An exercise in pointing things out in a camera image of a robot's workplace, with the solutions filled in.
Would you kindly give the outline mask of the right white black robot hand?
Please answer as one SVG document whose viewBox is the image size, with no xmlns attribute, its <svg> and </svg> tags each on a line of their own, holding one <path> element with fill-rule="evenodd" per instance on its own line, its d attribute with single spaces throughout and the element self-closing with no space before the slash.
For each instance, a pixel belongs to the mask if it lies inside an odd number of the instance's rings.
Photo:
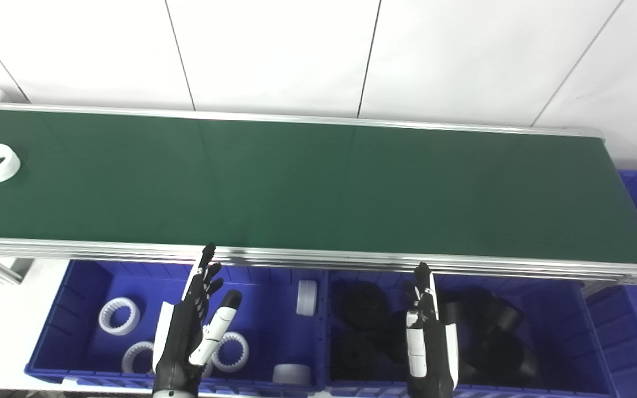
<svg viewBox="0 0 637 398">
<path fill-rule="evenodd" d="M 408 289 L 412 305 L 405 313 L 405 342 L 409 365 L 409 397 L 453 397 L 458 384 L 457 327 L 442 320 L 435 278 L 429 265 L 414 269 Z"/>
</svg>

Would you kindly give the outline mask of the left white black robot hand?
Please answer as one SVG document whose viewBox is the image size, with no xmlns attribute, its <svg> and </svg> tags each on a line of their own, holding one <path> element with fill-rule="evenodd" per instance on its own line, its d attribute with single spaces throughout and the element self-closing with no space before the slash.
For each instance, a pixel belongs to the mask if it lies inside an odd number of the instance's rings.
<svg viewBox="0 0 637 398">
<path fill-rule="evenodd" d="M 215 243 L 206 244 L 188 276 L 184 294 L 172 306 L 166 338 L 154 370 L 153 397 L 198 397 L 202 373 L 241 305 L 242 294 L 228 290 L 203 328 L 210 298 L 222 286 L 222 264 L 212 263 Z"/>
</svg>

